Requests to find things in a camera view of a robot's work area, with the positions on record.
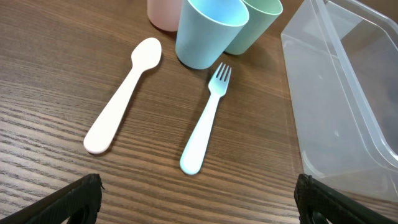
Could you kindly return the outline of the green plastic cup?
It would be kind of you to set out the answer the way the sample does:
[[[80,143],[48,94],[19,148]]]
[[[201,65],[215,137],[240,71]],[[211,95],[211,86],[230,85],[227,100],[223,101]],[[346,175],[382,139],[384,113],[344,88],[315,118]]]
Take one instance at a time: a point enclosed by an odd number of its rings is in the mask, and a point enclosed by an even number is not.
[[[228,54],[245,53],[283,12],[280,0],[243,0],[243,3],[248,9],[249,20],[226,48]]]

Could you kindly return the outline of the pink plastic cup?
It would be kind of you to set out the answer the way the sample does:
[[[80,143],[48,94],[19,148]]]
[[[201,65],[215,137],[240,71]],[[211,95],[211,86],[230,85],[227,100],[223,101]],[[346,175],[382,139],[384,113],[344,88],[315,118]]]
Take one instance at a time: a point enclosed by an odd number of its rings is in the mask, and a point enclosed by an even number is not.
[[[176,32],[178,30],[182,3],[182,0],[148,0],[148,18],[157,28]]]

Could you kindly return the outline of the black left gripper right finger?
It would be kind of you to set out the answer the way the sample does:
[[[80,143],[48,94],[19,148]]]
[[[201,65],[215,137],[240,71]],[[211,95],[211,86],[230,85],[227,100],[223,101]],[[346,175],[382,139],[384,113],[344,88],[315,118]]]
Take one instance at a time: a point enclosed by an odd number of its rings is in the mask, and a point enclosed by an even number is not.
[[[298,176],[294,199],[300,224],[397,224],[307,174]]]

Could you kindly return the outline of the white plastic spoon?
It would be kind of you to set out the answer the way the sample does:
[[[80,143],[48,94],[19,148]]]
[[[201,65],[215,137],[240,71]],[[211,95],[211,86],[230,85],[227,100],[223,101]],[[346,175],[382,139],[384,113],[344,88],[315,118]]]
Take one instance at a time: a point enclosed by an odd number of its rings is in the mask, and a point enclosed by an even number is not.
[[[143,40],[132,51],[130,72],[83,140],[83,146],[89,153],[101,154],[111,145],[142,73],[156,67],[160,62],[161,55],[161,43],[154,37]]]

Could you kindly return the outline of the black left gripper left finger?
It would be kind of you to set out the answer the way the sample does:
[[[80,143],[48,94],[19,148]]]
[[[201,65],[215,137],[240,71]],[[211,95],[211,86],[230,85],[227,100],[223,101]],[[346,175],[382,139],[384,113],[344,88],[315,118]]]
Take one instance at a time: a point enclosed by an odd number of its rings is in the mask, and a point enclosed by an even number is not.
[[[1,219],[1,224],[94,224],[101,208],[102,181],[88,174],[47,197]]]

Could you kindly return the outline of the blue plastic cup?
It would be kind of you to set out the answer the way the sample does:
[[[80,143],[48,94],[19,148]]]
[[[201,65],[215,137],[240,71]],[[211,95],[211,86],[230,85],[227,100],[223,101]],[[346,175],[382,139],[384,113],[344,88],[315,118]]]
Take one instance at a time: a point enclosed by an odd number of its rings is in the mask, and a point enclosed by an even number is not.
[[[242,0],[183,0],[175,44],[178,59],[193,69],[209,68],[248,20]]]

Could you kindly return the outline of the light blue plastic fork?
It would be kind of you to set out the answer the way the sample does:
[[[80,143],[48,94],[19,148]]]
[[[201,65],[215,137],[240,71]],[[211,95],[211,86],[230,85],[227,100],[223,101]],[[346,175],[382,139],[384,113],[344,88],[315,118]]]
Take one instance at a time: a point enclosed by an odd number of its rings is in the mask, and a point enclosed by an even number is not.
[[[208,84],[210,97],[180,158],[180,168],[187,175],[197,174],[203,164],[220,98],[225,96],[232,68],[220,63]]]

